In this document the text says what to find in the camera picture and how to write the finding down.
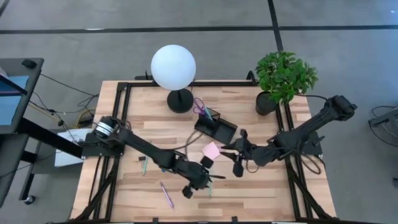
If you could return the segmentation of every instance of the caster wheel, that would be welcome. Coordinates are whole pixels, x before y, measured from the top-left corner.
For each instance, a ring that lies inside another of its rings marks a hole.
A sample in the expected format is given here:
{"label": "caster wheel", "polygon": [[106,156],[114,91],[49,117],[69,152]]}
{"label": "caster wheel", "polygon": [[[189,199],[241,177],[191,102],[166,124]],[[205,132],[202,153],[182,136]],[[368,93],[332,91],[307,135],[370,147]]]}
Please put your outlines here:
{"label": "caster wheel", "polygon": [[24,200],[26,205],[32,204],[36,200],[36,197],[33,195],[28,195],[27,198]]}

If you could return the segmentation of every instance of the pen holder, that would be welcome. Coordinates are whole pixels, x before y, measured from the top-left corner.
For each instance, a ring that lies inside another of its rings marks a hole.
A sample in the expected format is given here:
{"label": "pen holder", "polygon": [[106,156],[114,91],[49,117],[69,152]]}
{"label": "pen holder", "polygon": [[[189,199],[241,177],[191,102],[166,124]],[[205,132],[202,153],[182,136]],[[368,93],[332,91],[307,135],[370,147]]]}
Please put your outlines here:
{"label": "pen holder", "polygon": [[235,134],[237,126],[221,118],[219,112],[207,108],[211,120],[206,116],[199,114],[198,121],[195,124],[195,130],[212,137],[213,139],[229,144]]}

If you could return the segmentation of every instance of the gray carpet floor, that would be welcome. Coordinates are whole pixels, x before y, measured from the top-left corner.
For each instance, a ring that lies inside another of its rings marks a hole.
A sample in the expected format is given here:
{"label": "gray carpet floor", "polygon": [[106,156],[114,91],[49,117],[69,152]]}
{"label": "gray carpet floor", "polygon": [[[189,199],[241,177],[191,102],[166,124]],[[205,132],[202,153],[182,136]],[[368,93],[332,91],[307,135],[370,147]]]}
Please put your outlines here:
{"label": "gray carpet floor", "polygon": [[[280,26],[398,23],[397,1],[274,2]],[[0,17],[0,30],[271,25],[265,0],[10,0]],[[296,52],[318,68],[319,81],[311,93],[345,95],[358,106],[349,121],[333,122],[319,131],[326,136],[323,158],[337,215],[345,220],[397,223],[398,189],[392,178],[398,177],[398,149],[376,139],[368,120],[373,117],[371,108],[398,105],[398,30],[295,30],[280,34],[286,51]],[[132,80],[143,75],[150,69],[156,50],[167,44],[179,44],[192,52],[197,79],[245,78],[261,57],[277,50],[273,31],[0,34],[0,57],[42,57],[44,74],[98,93],[103,80]],[[74,111],[86,98],[44,77],[39,79],[36,92],[48,107],[59,111]],[[39,102],[35,96],[32,101]],[[313,114],[323,106],[316,98],[309,102]],[[51,119],[30,108],[25,116],[45,128],[56,127]],[[72,123],[77,114],[62,116]],[[382,129],[376,132],[398,144]],[[18,171],[0,209],[0,223],[66,220],[80,169],[77,165],[56,174],[38,175],[31,189],[38,200],[29,206],[17,200],[27,169]]]}

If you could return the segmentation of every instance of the lamp base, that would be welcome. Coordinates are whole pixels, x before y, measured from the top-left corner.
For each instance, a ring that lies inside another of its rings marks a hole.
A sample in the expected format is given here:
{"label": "lamp base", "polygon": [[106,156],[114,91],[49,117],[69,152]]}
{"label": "lamp base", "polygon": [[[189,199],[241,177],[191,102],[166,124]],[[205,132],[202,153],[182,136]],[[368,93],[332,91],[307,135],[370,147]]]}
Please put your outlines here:
{"label": "lamp base", "polygon": [[193,106],[193,95],[186,89],[171,91],[167,97],[167,105],[174,113],[185,113]]}

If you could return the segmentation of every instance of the wooden tabletop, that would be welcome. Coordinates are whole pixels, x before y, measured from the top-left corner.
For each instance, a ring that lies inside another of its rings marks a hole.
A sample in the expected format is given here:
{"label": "wooden tabletop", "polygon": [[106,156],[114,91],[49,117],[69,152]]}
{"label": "wooden tabletop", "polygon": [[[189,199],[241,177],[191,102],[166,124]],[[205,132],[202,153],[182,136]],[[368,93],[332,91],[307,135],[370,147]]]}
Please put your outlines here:
{"label": "wooden tabletop", "polygon": [[[118,82],[120,81],[103,82],[95,120],[112,114]],[[260,88],[253,86],[215,86],[193,87],[192,93],[201,98],[207,107],[220,112],[222,118],[238,125],[238,129],[246,129],[252,143],[266,145],[266,140],[279,129],[275,113],[260,116],[255,112],[255,100],[260,91]],[[136,135],[164,149],[184,145],[197,120],[197,115],[191,111],[184,114],[171,112],[166,102],[168,94],[168,90],[160,87],[133,87],[127,114]],[[118,118],[121,116],[123,99],[124,95],[121,97]],[[296,96],[290,102],[290,107],[296,127],[311,117],[305,97]],[[287,127],[283,108],[282,116]],[[212,138],[203,135],[188,147],[188,158],[199,161],[203,156],[201,149],[212,141]],[[211,173],[223,175],[226,179],[213,179],[211,197],[206,189],[194,191],[193,197],[187,199],[181,193],[188,184],[186,179],[163,173],[152,160],[148,161],[147,172],[143,176],[139,156],[142,154],[127,147],[121,158],[112,222],[148,222],[153,217],[159,217],[160,222],[215,222],[230,221],[232,216],[238,216],[239,221],[294,220],[284,161],[260,167],[253,174],[245,170],[243,177],[238,178],[232,173],[232,161],[220,156],[211,168]],[[97,157],[92,157],[84,161],[71,218],[79,215],[87,206],[97,160]],[[334,216],[326,174],[322,164],[318,165],[322,168],[320,175],[304,168],[307,186],[324,210]],[[253,162],[249,162],[248,166],[251,171],[257,168]],[[174,209],[167,203],[160,181],[165,185],[175,205]],[[301,193],[299,190],[297,192],[302,204]],[[100,217],[104,217],[107,194],[106,192],[103,197]],[[300,207],[304,217],[304,206]]]}

